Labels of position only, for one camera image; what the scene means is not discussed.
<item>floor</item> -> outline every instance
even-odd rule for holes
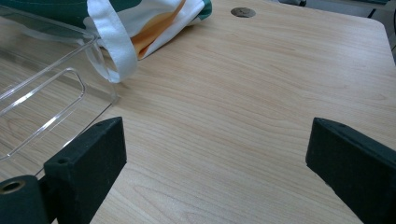
[[[300,0],[270,0],[270,1],[280,2],[295,6],[298,6],[300,3]],[[372,12],[372,9],[368,7],[356,7],[347,4],[340,4],[340,3],[320,1],[320,0],[306,0],[305,7],[337,12],[352,16],[359,16],[359,17],[368,17]],[[393,58],[396,63],[396,31],[393,26],[393,12],[377,10],[374,13],[372,19],[380,21],[384,24],[389,38],[389,47],[393,49],[392,51]]]

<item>orange fabric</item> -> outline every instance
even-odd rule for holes
[[[149,48],[149,45],[172,24],[178,12],[183,8],[185,2],[186,0],[181,0],[174,12],[166,12],[153,17],[148,23],[146,23],[139,34],[131,37],[138,59],[143,58]]]

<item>white strap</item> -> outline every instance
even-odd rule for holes
[[[87,5],[88,14],[117,68],[117,72],[108,68],[108,79],[110,82],[121,82],[137,67],[134,45],[108,0],[87,0]]]

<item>transparent acrylic container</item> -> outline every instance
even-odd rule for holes
[[[117,99],[96,36],[0,6],[0,181],[43,163]]]

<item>cable hole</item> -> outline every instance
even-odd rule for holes
[[[231,10],[231,14],[239,18],[250,18],[256,15],[256,12],[248,7],[236,7]]]

